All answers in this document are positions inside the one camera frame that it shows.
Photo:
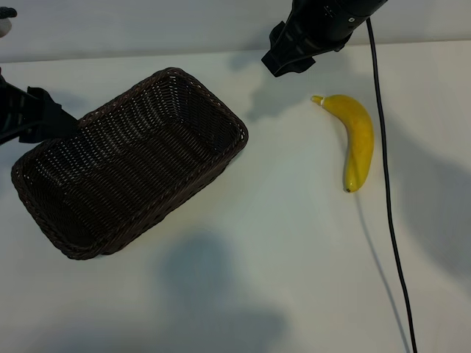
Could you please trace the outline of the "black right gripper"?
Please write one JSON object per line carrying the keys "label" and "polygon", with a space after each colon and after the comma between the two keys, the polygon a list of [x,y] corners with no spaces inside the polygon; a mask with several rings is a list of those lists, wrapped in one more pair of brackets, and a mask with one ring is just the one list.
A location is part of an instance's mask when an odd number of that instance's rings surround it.
{"label": "black right gripper", "polygon": [[385,3],[293,1],[287,22],[280,22],[270,32],[270,49],[262,63],[273,76],[302,73],[315,63],[314,55],[342,49],[355,29]]}

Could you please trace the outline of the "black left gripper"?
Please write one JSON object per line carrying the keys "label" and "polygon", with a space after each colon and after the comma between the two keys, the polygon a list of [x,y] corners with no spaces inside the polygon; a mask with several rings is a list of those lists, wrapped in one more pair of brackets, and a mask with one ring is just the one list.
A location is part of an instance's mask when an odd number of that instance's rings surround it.
{"label": "black left gripper", "polygon": [[[41,105],[40,121],[43,125],[40,126],[35,126],[35,99]],[[20,143],[67,138],[77,131],[77,127],[78,120],[55,102],[46,90],[28,87],[25,92],[1,76],[1,144],[15,138],[19,138]]]}

